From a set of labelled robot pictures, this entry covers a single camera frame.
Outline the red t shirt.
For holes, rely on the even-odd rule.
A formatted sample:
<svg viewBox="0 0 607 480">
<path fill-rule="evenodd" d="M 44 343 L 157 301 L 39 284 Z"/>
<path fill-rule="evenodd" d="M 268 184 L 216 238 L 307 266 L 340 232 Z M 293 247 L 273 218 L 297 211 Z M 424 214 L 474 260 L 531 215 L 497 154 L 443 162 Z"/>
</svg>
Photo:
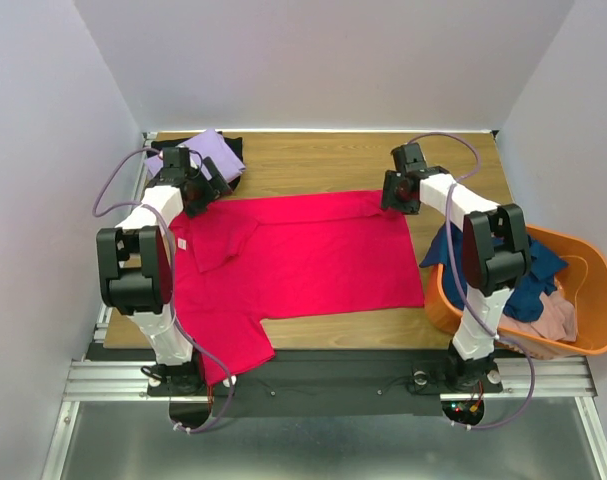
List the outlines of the red t shirt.
<svg viewBox="0 0 607 480">
<path fill-rule="evenodd" d="M 424 304 L 406 220 L 376 191 L 216 202 L 170 229 L 177 315 L 208 384 L 273 358 L 265 319 Z"/>
</svg>

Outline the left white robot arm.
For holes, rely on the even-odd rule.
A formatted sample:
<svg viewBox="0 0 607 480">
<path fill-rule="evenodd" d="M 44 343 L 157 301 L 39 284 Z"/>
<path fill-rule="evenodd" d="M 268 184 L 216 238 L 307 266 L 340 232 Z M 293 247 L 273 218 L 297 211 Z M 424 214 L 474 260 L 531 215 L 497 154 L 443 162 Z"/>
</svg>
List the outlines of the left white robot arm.
<svg viewBox="0 0 607 480">
<path fill-rule="evenodd" d="M 152 347 L 156 364 L 145 370 L 154 386 L 167 385 L 180 395 L 198 392 L 205 382 L 204 363 L 212 361 L 235 384 L 230 368 L 190 336 L 174 304 L 177 243 L 169 226 L 178 216 L 206 211 L 231 189 L 215 163 L 186 146 L 158 151 L 159 171 L 129 215 L 96 234 L 99 286 L 103 303 L 129 318 Z"/>
</svg>

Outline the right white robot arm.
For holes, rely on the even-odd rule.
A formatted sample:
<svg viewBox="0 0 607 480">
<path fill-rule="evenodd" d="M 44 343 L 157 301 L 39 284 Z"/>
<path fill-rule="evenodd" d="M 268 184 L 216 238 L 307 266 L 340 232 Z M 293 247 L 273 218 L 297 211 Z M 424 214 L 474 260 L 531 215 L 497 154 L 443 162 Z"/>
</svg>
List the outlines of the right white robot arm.
<svg viewBox="0 0 607 480">
<path fill-rule="evenodd" d="M 391 151 L 394 168 L 385 173 L 381 207 L 417 214 L 423 205 L 445 217 L 445 235 L 454 280 L 464 303 L 459 326 L 443 366 L 446 384 L 465 390 L 494 368 L 498 327 L 514 288 L 531 267 L 522 209 L 490 201 L 446 169 L 429 167 L 420 145 L 408 142 Z"/>
</svg>

